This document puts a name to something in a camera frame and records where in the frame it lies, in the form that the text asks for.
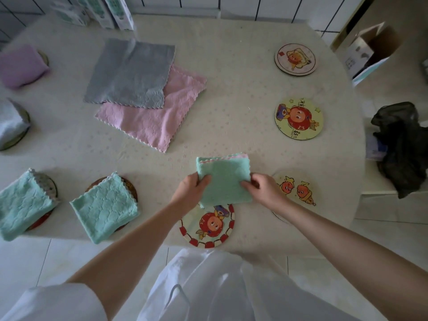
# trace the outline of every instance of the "white shirt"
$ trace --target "white shirt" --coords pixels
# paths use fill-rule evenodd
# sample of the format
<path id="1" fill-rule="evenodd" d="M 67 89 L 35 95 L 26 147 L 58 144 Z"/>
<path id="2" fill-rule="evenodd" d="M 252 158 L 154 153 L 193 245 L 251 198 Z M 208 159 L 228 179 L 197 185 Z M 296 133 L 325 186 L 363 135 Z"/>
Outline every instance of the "white shirt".
<path id="1" fill-rule="evenodd" d="M 27 290 L 1 321 L 107 321 L 84 284 Z M 357 320 L 286 275 L 217 250 L 183 249 L 159 274 L 137 321 Z"/>

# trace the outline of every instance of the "green microfiber cloth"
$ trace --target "green microfiber cloth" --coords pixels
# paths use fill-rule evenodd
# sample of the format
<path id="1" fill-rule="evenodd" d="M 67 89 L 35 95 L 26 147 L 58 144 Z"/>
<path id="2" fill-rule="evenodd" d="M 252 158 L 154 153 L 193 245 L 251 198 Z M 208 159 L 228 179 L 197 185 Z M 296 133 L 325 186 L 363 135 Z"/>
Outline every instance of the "green microfiber cloth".
<path id="1" fill-rule="evenodd" d="M 211 183 L 206 187 L 200 202 L 202 208 L 252 201 L 249 192 L 240 185 L 243 180 L 251 180 L 247 154 L 198 157 L 196 171 L 200 180 L 205 175 L 211 175 Z"/>
<path id="2" fill-rule="evenodd" d="M 134 197 L 116 172 L 70 204 L 95 244 L 139 215 Z"/>
<path id="3" fill-rule="evenodd" d="M 12 241 L 59 204 L 47 180 L 46 175 L 28 169 L 0 192 L 0 235 L 4 240 Z"/>

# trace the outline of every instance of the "cartoon character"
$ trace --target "cartoon character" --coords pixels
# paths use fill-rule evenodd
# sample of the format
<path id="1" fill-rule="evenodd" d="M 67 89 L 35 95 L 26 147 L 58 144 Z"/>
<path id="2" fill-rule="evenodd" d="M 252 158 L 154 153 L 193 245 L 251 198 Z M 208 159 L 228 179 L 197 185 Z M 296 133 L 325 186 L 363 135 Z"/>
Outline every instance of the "cartoon character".
<path id="1" fill-rule="evenodd" d="M 284 182 L 281 184 L 277 183 L 277 185 L 281 187 L 284 193 L 290 194 L 294 188 L 294 179 L 286 176 Z"/>
<path id="2" fill-rule="evenodd" d="M 317 204 L 312 199 L 312 191 L 309 190 L 308 186 L 309 183 L 302 181 L 302 184 L 297 186 L 297 196 L 305 203 L 316 206 Z"/>
<path id="3" fill-rule="evenodd" d="M 223 206 L 214 206 L 214 213 L 206 213 L 199 221 L 200 230 L 196 231 L 199 239 L 202 240 L 206 235 L 217 237 L 223 230 L 223 219 L 229 217 L 229 211 Z"/>
<path id="4" fill-rule="evenodd" d="M 301 48 L 290 50 L 286 54 L 288 61 L 292 64 L 292 70 L 294 70 L 294 68 L 302 68 L 303 66 L 312 63 Z"/>
<path id="5" fill-rule="evenodd" d="M 317 130 L 320 125 L 318 122 L 312 120 L 312 113 L 309 109 L 301 106 L 294 106 L 287 108 L 285 104 L 281 103 L 276 111 L 276 119 L 281 121 L 287 119 L 288 124 L 296 130 Z"/>

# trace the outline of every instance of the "gray microfiber cloth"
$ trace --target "gray microfiber cloth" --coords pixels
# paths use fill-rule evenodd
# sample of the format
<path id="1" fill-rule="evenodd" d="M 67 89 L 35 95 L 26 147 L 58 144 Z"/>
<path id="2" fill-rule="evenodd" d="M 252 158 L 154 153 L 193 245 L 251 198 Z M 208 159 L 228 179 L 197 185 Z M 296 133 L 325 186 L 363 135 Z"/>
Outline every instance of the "gray microfiber cloth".
<path id="1" fill-rule="evenodd" d="M 89 82 L 85 102 L 163 108 L 163 87 L 175 46 L 110 38 Z"/>
<path id="2" fill-rule="evenodd" d="M 0 148 L 30 127 L 28 119 L 23 116 L 11 101 L 0 101 Z"/>

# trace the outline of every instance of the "person's left hand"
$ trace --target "person's left hand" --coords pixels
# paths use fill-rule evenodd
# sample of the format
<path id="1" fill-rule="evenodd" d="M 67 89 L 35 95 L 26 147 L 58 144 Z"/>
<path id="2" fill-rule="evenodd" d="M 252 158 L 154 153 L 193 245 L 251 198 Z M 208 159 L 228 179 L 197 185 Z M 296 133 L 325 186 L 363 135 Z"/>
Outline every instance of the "person's left hand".
<path id="1" fill-rule="evenodd" d="M 199 181 L 197 172 L 188 175 L 180 182 L 170 204 L 177 205 L 182 216 L 186 215 L 201 200 L 202 193 L 210 182 L 210 175 L 206 175 L 201 181 Z"/>

